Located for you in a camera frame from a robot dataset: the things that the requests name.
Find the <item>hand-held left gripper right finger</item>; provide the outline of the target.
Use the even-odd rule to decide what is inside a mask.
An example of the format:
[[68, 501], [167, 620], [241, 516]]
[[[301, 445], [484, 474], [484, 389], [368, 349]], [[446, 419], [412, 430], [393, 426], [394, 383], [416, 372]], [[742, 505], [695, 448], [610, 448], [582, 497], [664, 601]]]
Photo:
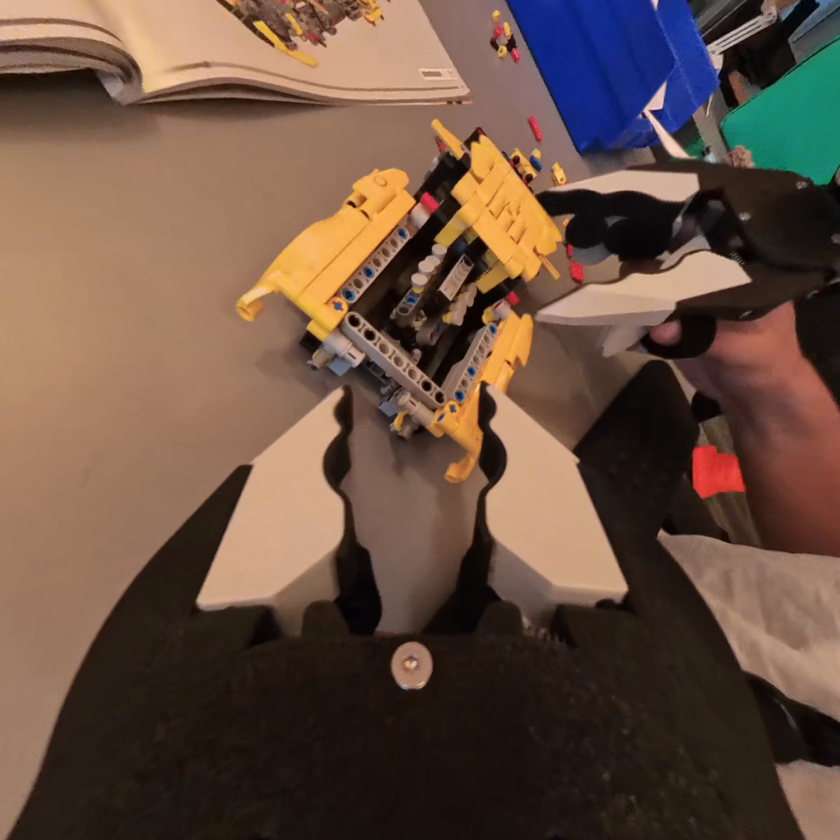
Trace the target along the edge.
[[495, 386], [479, 388], [478, 467], [486, 478], [453, 594], [428, 632], [472, 632], [509, 602], [527, 629], [561, 605], [620, 604], [628, 585], [579, 459]]

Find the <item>white metal bracket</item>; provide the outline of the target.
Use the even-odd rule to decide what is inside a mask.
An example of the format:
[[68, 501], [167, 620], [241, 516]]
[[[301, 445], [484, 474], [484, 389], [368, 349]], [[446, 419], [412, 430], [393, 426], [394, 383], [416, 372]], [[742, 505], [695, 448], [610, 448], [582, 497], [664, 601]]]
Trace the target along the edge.
[[778, 19], [779, 10], [772, 1], [764, 1], [760, 6], [761, 14], [735, 27], [707, 45], [709, 58], [715, 62], [721, 60], [726, 51], [772, 26]]

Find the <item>person's white clothing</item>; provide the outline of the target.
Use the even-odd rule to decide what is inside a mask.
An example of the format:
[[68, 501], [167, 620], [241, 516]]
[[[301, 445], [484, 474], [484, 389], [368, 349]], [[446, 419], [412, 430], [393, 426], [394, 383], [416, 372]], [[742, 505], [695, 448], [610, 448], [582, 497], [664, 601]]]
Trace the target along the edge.
[[659, 534], [747, 674], [806, 838], [839, 838], [839, 561]]

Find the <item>building instruction booklet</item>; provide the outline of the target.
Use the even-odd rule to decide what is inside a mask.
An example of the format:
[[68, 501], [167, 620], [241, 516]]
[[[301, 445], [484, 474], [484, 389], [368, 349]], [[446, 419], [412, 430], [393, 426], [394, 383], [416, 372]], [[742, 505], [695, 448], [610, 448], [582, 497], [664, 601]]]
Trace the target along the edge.
[[1, 70], [91, 70], [123, 106], [469, 95], [419, 2], [2, 1]]

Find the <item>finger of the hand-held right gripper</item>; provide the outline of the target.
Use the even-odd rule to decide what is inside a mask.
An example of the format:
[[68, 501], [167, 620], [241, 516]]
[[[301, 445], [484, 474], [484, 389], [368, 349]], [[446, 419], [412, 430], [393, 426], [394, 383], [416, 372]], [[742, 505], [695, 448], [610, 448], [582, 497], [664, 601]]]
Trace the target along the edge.
[[676, 249], [684, 212], [700, 191], [693, 172], [633, 168], [535, 195], [552, 218], [568, 220], [575, 260], [656, 259]]
[[534, 320], [560, 326], [656, 326], [683, 301], [750, 282], [738, 262], [710, 251], [694, 251], [664, 270], [583, 285], [539, 310]]

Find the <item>green storage bin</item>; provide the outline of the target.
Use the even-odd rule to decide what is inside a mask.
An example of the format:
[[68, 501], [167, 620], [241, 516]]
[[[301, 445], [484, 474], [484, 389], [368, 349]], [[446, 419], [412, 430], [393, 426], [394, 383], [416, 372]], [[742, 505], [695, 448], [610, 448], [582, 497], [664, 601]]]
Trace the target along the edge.
[[839, 38], [731, 111], [721, 133], [757, 168], [829, 184], [839, 166]]

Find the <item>person's right forearm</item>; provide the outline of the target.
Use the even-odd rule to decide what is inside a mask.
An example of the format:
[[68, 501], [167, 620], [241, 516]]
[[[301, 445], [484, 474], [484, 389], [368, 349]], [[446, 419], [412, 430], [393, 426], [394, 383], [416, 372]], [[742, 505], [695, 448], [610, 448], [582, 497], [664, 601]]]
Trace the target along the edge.
[[770, 550], [839, 556], [839, 412], [806, 360], [716, 396]]

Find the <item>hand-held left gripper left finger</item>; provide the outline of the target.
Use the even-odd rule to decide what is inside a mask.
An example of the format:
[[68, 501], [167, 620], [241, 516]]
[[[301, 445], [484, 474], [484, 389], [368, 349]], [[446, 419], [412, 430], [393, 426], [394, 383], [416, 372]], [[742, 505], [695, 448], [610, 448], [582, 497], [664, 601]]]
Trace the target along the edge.
[[255, 458], [198, 609], [266, 607], [281, 632], [300, 632], [310, 604], [331, 602], [351, 632], [376, 630], [382, 599], [342, 490], [353, 421], [341, 386]]

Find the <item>grey desk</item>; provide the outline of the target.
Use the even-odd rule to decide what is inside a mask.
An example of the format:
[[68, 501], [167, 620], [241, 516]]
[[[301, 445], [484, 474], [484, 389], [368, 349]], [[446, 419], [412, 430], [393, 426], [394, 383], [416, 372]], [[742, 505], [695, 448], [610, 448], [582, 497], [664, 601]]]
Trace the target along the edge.
[[424, 2], [471, 90], [458, 106], [264, 101], [121, 107], [86, 75], [2, 79], [2, 838], [37, 776], [70, 684], [148, 560], [231, 471], [338, 384], [353, 387], [344, 484], [383, 594], [381, 628], [415, 629], [455, 580], [476, 472], [447, 439], [390, 433], [360, 376], [314, 371], [306, 322], [236, 300], [352, 183], [397, 167], [415, 189], [433, 119], [570, 180], [652, 162], [581, 158], [530, 54], [489, 47], [498, 2]]

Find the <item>yellow black brick car model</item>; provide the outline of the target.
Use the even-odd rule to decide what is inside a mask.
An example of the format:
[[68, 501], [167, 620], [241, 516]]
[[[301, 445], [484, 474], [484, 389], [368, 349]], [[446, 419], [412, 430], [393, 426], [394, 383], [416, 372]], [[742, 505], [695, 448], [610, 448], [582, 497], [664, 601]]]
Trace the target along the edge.
[[476, 466], [480, 387], [506, 392], [529, 360], [533, 319], [516, 289], [546, 270], [563, 229], [532, 191], [534, 162], [481, 128], [464, 140], [432, 122], [437, 155], [415, 192], [391, 168], [361, 177], [330, 217], [300, 232], [238, 301], [253, 321], [277, 294], [308, 317], [309, 364], [363, 368], [401, 438], [426, 431], [464, 452], [446, 480]]

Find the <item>person's right hand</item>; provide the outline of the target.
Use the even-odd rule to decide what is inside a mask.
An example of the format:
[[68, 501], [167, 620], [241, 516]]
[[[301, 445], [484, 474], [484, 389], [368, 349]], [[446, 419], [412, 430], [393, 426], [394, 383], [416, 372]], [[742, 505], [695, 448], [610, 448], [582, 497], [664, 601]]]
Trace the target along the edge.
[[719, 404], [733, 433], [804, 436], [838, 419], [831, 393], [800, 347], [790, 302], [757, 320], [717, 322], [711, 347], [676, 364]]

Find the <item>blue storage bin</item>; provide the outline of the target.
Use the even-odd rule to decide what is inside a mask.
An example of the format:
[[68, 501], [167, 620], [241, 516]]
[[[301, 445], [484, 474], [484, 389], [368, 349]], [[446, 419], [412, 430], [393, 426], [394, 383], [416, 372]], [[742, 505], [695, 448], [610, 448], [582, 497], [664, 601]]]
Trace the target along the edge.
[[659, 144], [646, 111], [681, 129], [718, 89], [685, 1], [510, 1], [581, 154]]

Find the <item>group of small brick pieces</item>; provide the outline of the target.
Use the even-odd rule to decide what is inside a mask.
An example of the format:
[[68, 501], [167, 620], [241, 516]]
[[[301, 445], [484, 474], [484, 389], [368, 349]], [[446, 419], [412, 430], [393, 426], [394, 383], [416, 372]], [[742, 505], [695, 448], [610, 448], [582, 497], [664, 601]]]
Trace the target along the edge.
[[502, 18], [500, 10], [493, 11], [491, 23], [490, 46], [500, 59], [509, 57], [515, 65], [518, 64], [521, 56], [511, 24]]
[[[533, 183], [535, 179], [543, 171], [543, 153], [541, 146], [543, 135], [539, 126], [539, 122], [536, 120], [535, 117], [528, 117], [528, 125], [530, 127], [532, 136], [537, 146], [529, 154], [525, 154], [519, 149], [514, 149], [513, 152], [509, 154], [508, 161], [511, 165], [511, 168], [518, 174], [522, 183], [532, 192], [534, 189]], [[550, 168], [550, 177], [553, 186], [566, 186], [568, 183], [568, 178], [565, 174], [564, 168], [560, 165], [560, 163], [552, 164]], [[566, 257], [570, 262], [570, 278], [575, 284], [582, 284], [585, 279], [584, 268], [583, 265], [580, 262], [578, 262], [574, 257], [574, 248], [568, 242], [568, 235], [565, 232], [567, 227], [569, 226], [570, 220], [571, 215], [569, 214], [566, 214], [565, 216], [561, 217], [563, 226], [562, 241], [564, 243]]]

